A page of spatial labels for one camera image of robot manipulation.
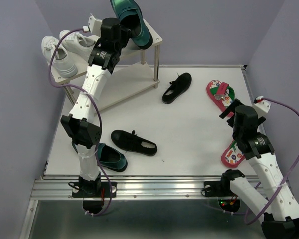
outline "black shoe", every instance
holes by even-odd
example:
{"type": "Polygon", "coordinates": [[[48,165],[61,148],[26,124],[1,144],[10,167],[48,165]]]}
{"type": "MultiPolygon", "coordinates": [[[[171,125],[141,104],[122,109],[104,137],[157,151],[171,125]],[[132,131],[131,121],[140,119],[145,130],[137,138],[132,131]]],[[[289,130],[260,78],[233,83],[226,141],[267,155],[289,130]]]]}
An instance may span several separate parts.
{"type": "Polygon", "coordinates": [[[172,103],[178,96],[188,90],[191,84],[191,75],[184,73],[178,76],[175,81],[170,82],[171,86],[163,95],[163,102],[166,104],[172,103]]]}
{"type": "Polygon", "coordinates": [[[111,140],[118,148],[125,150],[126,152],[136,152],[147,156],[154,156],[157,153],[156,144],[137,137],[135,131],[130,134],[122,130],[115,130],[111,134],[111,140]]]}

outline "flip-flop strap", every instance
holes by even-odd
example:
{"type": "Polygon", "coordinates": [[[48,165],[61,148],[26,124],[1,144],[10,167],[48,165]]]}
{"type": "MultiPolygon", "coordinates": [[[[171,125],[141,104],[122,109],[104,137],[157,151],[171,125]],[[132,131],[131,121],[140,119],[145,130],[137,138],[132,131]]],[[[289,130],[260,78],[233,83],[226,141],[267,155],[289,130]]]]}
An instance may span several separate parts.
{"type": "MultiPolygon", "coordinates": [[[[214,94],[217,93],[218,88],[219,88],[219,86],[210,88],[210,92],[214,95],[214,94]]],[[[230,97],[232,100],[234,100],[234,99],[235,99],[235,91],[234,91],[234,89],[231,88],[230,86],[228,86],[227,89],[229,90],[229,93],[228,93],[229,97],[230,97]]]]}

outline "white table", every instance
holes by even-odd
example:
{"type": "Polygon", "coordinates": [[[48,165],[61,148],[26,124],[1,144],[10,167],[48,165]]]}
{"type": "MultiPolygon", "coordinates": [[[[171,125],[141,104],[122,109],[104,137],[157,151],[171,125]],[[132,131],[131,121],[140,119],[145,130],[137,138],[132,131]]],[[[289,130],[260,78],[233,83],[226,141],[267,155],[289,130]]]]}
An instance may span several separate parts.
{"type": "MultiPolygon", "coordinates": [[[[128,152],[125,156],[129,164],[124,172],[105,169],[106,172],[111,176],[221,176],[228,168],[221,163],[220,156],[232,141],[232,128],[219,117],[221,111],[207,95],[206,86],[214,79],[225,81],[233,87],[237,98],[251,104],[242,70],[161,67],[159,71],[158,89],[150,88],[101,111],[101,142],[117,149],[111,142],[111,132],[117,129],[127,132],[135,130],[140,137],[157,144],[157,154],[148,157],[128,152]],[[177,78],[177,72],[189,72],[192,84],[173,103],[164,104],[162,95],[169,82],[177,78]]],[[[106,92],[115,82],[111,79],[107,82],[100,101],[111,97],[106,92]]],[[[71,107],[69,100],[65,99],[61,114],[68,115],[71,107]]],[[[247,176],[256,175],[246,161],[238,169],[247,176]]],[[[79,172],[78,156],[71,146],[71,139],[59,123],[44,176],[77,176],[79,172]]]]}

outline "shelf leg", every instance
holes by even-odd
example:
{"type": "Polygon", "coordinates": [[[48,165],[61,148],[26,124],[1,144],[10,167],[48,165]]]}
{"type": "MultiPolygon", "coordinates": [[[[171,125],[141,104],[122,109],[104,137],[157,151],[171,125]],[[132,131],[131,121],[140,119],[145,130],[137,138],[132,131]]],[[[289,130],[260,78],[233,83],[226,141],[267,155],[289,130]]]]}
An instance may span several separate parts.
{"type": "Polygon", "coordinates": [[[145,64],[145,51],[141,51],[141,64],[144,65],[145,64]]]}
{"type": "Polygon", "coordinates": [[[160,45],[158,45],[158,46],[155,47],[154,81],[158,81],[159,51],[160,51],[160,45]]]}
{"type": "Polygon", "coordinates": [[[69,98],[71,104],[74,105],[75,102],[76,102],[76,99],[74,98],[73,90],[69,86],[66,86],[66,87],[63,87],[63,88],[64,88],[65,94],[69,98]]]}

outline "gray floor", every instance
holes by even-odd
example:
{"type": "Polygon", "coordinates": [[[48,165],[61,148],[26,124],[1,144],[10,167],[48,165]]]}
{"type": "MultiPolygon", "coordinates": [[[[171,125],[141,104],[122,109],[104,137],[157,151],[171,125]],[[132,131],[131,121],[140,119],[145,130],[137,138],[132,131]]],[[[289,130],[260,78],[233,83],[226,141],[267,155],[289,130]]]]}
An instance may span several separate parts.
{"type": "Polygon", "coordinates": [[[243,223],[202,201],[114,201],[101,217],[84,215],[81,201],[40,202],[31,239],[263,239],[258,222],[243,223]]]}

